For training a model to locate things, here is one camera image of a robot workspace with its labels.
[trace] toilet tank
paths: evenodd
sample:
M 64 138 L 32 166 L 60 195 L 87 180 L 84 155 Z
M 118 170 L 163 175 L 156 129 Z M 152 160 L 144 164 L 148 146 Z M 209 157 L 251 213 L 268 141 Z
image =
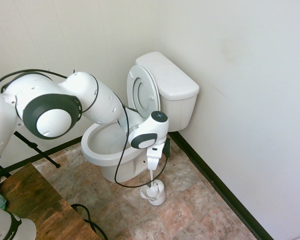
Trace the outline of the toilet tank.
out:
M 153 77 L 160 95 L 160 107 L 169 118 L 169 132 L 188 126 L 199 85 L 160 52 L 147 53 L 135 61 Z

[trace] white wall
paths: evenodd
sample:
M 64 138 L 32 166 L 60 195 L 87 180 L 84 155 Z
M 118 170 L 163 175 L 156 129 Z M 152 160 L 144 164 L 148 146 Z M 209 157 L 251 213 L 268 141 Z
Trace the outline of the white wall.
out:
M 155 7 L 154 0 L 0 0 L 0 78 L 22 69 L 65 76 L 85 71 L 126 103 L 130 68 L 155 47 Z M 82 136 L 91 124 L 83 117 L 55 140 L 34 137 L 25 127 L 19 132 L 45 151 Z M 12 136 L 0 164 L 36 154 Z
M 300 0 L 156 7 L 156 50 L 200 85 L 180 133 L 275 240 L 300 237 Z

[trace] toilet base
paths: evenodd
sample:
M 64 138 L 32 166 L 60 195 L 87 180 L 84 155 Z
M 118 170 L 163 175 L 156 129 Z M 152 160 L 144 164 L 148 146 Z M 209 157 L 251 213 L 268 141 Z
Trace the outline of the toilet base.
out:
M 142 153 L 135 159 L 126 163 L 120 164 L 118 173 L 116 175 L 116 181 L 118 183 L 126 182 L 133 179 L 144 170 L 148 169 L 147 150 L 144 149 Z M 101 171 L 105 179 L 110 182 L 115 182 L 117 166 L 102 166 Z

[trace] toilet tank lid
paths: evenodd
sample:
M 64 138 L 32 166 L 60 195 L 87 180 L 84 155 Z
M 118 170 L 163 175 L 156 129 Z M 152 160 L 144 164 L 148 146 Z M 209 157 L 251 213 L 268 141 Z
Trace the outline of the toilet tank lid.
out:
M 159 94 L 167 100 L 188 99 L 199 92 L 199 85 L 158 51 L 137 58 L 135 63 L 149 71 Z

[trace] toilet lid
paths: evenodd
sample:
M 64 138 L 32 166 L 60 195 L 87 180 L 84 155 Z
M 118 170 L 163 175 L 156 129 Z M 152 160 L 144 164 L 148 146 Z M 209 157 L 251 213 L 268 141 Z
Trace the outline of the toilet lid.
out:
M 158 87 L 151 74 L 142 66 L 133 66 L 126 81 L 128 105 L 147 119 L 153 111 L 160 111 Z

